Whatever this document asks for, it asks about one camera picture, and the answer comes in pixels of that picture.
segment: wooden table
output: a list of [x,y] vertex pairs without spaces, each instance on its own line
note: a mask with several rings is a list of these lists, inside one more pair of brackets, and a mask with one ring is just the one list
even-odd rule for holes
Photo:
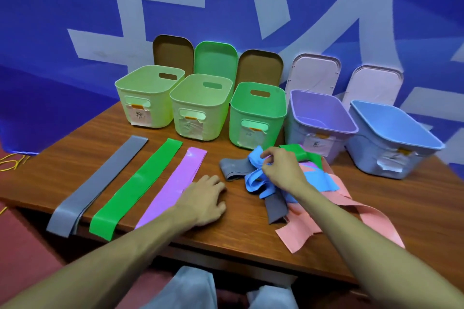
[[[249,151],[234,146],[228,133],[226,123],[216,140],[199,142],[179,136],[173,123],[159,130],[133,127],[128,124],[121,104],[117,103],[3,179],[0,199],[10,205],[52,213],[131,135],[148,137],[145,147],[85,212],[81,221],[89,223],[166,138],[183,141],[161,177],[119,223],[118,229],[127,232],[135,227],[188,147],[208,151],[197,178],[202,175],[223,178],[219,160],[245,158]],[[332,168],[354,200],[380,209],[391,219],[412,254],[464,290],[464,184],[459,177],[436,157],[425,160],[403,181],[359,171],[346,152],[337,158]],[[190,230],[176,243],[354,282],[325,235],[311,237],[302,249],[291,254],[275,233],[282,225],[268,225],[264,201],[250,195],[243,180],[226,185],[227,192],[221,197],[227,204],[224,216],[204,228]]]

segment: purple bin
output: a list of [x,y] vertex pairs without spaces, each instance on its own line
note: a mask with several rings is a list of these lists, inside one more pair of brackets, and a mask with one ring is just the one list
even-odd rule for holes
[[301,144],[307,151],[324,156],[331,164],[358,126],[341,101],[332,95],[290,91],[285,119],[285,142]]

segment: forearm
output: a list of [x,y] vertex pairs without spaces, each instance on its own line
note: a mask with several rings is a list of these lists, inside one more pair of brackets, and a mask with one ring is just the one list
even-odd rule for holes
[[436,271],[331,203],[309,184],[290,192],[379,305],[385,308],[464,307],[464,295]]
[[156,254],[195,220],[176,207],[23,291],[9,308],[114,308]]

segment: hand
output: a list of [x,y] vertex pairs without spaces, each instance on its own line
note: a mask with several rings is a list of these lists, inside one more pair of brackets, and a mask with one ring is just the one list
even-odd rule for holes
[[277,187],[295,195],[309,185],[293,152],[270,147],[261,154],[261,158],[266,156],[263,172]]
[[205,175],[187,187],[175,206],[182,212],[192,213],[195,226],[204,226],[216,221],[225,212],[225,202],[218,204],[223,190],[225,184],[220,182],[219,177]]

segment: wall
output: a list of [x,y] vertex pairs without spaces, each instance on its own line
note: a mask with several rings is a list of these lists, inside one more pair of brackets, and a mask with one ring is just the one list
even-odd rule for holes
[[239,52],[338,58],[353,70],[403,70],[395,105],[448,142],[464,175],[462,0],[0,0],[0,139],[40,152],[117,101],[114,81],[153,63],[158,34],[227,42]]

